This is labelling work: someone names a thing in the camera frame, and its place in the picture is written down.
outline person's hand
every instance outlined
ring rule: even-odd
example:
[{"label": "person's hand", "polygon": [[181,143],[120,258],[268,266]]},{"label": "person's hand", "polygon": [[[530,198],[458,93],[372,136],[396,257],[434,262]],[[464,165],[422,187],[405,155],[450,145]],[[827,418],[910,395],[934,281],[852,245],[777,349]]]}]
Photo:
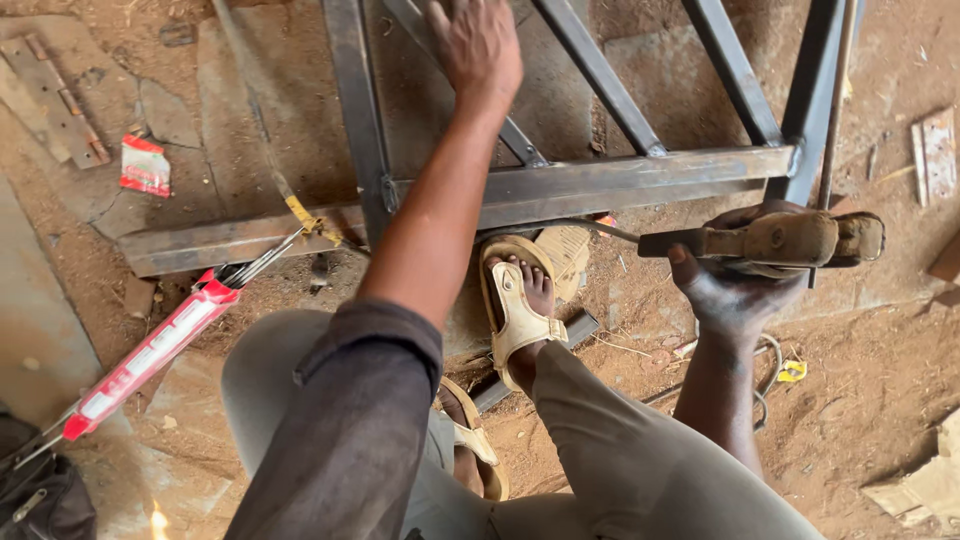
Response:
[{"label": "person's hand", "polygon": [[[738,229],[760,216],[773,212],[813,211],[785,201],[765,201],[745,209],[723,213],[704,227]],[[673,269],[673,283],[686,295],[693,314],[700,321],[700,333],[713,334],[731,343],[753,347],[763,325],[804,290],[807,273],[786,280],[746,276],[733,271],[708,270],[681,244],[667,252]]]},{"label": "person's hand", "polygon": [[427,7],[457,106],[506,115],[523,80],[514,13],[508,0],[452,0],[447,18],[437,0]]}]

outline dark sleeve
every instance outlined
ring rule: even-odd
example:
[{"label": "dark sleeve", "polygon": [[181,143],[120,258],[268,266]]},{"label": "dark sleeve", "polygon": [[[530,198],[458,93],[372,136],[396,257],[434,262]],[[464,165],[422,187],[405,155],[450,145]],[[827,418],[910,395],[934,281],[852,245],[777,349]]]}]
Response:
[{"label": "dark sleeve", "polygon": [[443,361],[440,333],[413,311],[341,307],[295,372],[300,396],[227,540],[396,538]]}]

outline sandal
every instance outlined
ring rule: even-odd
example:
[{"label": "sandal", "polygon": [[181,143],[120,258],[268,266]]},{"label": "sandal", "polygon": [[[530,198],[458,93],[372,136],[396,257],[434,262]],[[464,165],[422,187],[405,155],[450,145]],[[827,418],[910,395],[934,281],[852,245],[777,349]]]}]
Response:
[{"label": "sandal", "polygon": [[480,412],[467,392],[456,382],[443,377],[440,386],[446,388],[460,402],[467,417],[467,426],[453,422],[453,446],[466,446],[477,456],[477,470],[483,480],[484,499],[506,501],[510,497],[510,478],[507,466],[496,456],[490,439],[480,425]]},{"label": "sandal", "polygon": [[[517,349],[535,341],[542,339],[566,341],[567,337],[566,327],[562,321],[544,317],[530,308],[526,293],[523,291],[523,274],[517,265],[507,262],[507,258],[511,255],[525,260],[531,266],[539,267],[551,280],[555,280],[556,276],[553,263],[550,262],[547,254],[523,236],[513,234],[494,236],[480,249],[480,288],[483,291],[483,300],[487,306],[487,315],[490,318],[493,334],[491,344],[493,368],[508,388],[520,390],[507,369],[507,358]],[[503,310],[502,329],[497,328],[491,284],[487,279],[487,272],[491,270],[488,270],[486,261],[491,257],[503,260],[492,269],[500,309]]]}]

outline bare foot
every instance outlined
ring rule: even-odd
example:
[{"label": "bare foot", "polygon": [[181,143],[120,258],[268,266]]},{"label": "bare foot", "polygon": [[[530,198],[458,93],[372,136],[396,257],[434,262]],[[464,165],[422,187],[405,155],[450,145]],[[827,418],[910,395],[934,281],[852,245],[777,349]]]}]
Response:
[{"label": "bare foot", "polygon": [[[450,417],[450,420],[464,428],[469,428],[464,406],[453,395],[453,392],[447,390],[441,384],[437,390],[437,397],[440,398],[440,405],[443,406],[444,412]],[[466,446],[453,447],[453,477],[462,483],[466,489],[483,497],[483,479],[480,477],[480,470],[477,468],[477,456]]]},{"label": "bare foot", "polygon": [[[498,263],[503,262],[501,258],[491,257],[486,261],[488,270],[492,270]],[[543,270],[536,266],[531,266],[525,260],[517,260],[516,256],[509,256],[507,262],[520,268],[523,274],[523,293],[527,297],[527,303],[530,308],[544,317],[553,316],[553,281],[543,274]],[[486,279],[490,280],[490,286],[496,288],[493,282],[492,272],[487,272]],[[496,327],[503,328],[503,308],[499,304],[499,299],[494,294],[493,312],[496,313]],[[534,379],[537,376],[537,354],[540,349],[546,345],[546,340],[536,341],[517,349],[507,359],[507,369],[510,370],[510,376],[523,389],[523,392],[533,399]]]}]

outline grey trousers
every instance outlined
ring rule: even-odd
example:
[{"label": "grey trousers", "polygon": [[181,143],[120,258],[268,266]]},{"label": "grey trousers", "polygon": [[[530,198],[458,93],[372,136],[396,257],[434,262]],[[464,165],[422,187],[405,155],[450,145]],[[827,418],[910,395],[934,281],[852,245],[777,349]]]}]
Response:
[{"label": "grey trousers", "polygon": [[[332,314],[273,313],[240,338],[222,391],[240,460],[256,472],[297,388],[291,373]],[[606,387],[559,343],[537,358],[534,405],[575,495],[491,503],[453,476],[453,427],[430,410],[401,538],[822,538],[792,506],[700,433]]]}]

